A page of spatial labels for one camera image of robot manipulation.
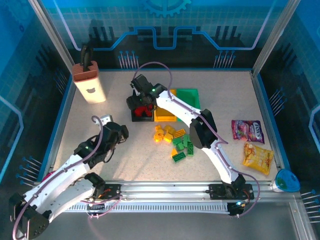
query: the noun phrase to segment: green lego brick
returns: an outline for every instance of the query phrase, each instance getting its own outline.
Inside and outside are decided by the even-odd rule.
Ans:
[[[186,155],[185,155],[184,152],[180,152],[179,154],[177,154],[177,155],[175,155],[175,156],[172,157],[172,159],[173,159],[173,161],[174,161],[175,163],[177,163],[177,162],[179,162],[179,161],[181,161],[181,160],[183,160],[183,159],[185,159],[185,158],[186,158]]]
[[[177,145],[175,146],[175,149],[176,149],[177,151],[182,151],[184,148],[185,148],[185,146],[182,144],[182,142],[180,142],[179,144],[177,144]]]
[[[184,147],[185,149],[188,147],[188,142],[190,142],[189,134],[183,135],[182,143],[183,143],[183,147]]]
[[[177,137],[172,139],[173,145],[177,146],[178,144],[182,143],[181,137]]]
[[[188,141],[186,155],[187,156],[193,156],[194,155],[194,145],[192,144],[192,142]]]

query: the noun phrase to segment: snack bag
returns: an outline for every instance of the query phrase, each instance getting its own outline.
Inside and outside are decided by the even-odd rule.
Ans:
[[[265,143],[260,121],[232,120],[231,127],[233,139]]]
[[[244,155],[243,165],[269,175],[270,165],[274,157],[273,151],[246,142],[244,145]]]

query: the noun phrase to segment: pink candy bag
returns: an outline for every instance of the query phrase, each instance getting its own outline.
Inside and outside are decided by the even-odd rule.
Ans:
[[[232,120],[233,139],[265,143],[260,121]]]

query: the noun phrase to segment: beige cylinder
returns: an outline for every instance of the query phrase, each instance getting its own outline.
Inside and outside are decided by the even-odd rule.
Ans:
[[[96,61],[91,61],[90,71],[84,71],[84,67],[75,64],[72,67],[72,80],[84,99],[89,104],[101,103],[107,100],[99,79],[99,69]]]

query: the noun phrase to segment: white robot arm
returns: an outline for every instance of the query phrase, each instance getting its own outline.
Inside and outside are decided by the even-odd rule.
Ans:
[[[193,112],[201,114],[200,109],[194,108],[176,96],[172,95],[171,96],[175,101],[173,101],[167,91],[163,91],[159,94],[159,97],[156,99],[156,105],[160,108],[163,108],[172,114],[176,115],[179,119],[181,119],[187,126],[190,126],[192,124],[192,119],[196,119],[198,116],[195,115]],[[181,104],[184,104],[188,108],[192,109],[193,112],[186,111],[181,105],[177,104],[177,102],[180,102]],[[216,167],[217,171],[220,174],[220,178],[224,183],[231,184],[234,182],[237,177],[238,173],[232,171],[230,167],[228,167],[221,159],[219,154],[217,153],[217,149],[215,147],[216,143],[218,140],[214,140],[213,143],[210,145],[209,148],[202,148],[201,150],[204,151],[213,165]],[[231,162],[227,158],[226,154],[223,152],[221,149],[221,146],[218,146],[220,148],[220,151],[222,152],[225,160],[228,162],[229,165],[231,165]]]
[[[180,118],[190,128],[190,141],[193,145],[204,151],[212,161],[220,174],[220,178],[226,190],[226,195],[234,197],[242,191],[245,184],[244,177],[234,170],[228,157],[220,146],[216,124],[209,110],[194,108],[170,92],[166,87],[157,83],[152,85],[145,76],[140,74],[131,81],[132,96],[126,103],[130,110],[137,107],[153,104],[163,108]]]
[[[14,234],[19,230],[28,240],[34,239],[54,218],[74,204],[88,198],[103,201],[114,197],[110,196],[110,193],[103,194],[106,184],[100,176],[94,172],[88,173],[96,164],[108,162],[113,156],[115,146],[125,142],[129,137],[125,125],[120,126],[112,122],[111,116],[109,119],[110,121],[101,128],[100,135],[80,143],[65,164],[38,186],[24,195],[15,193],[10,197],[10,219],[15,224],[18,222]]]

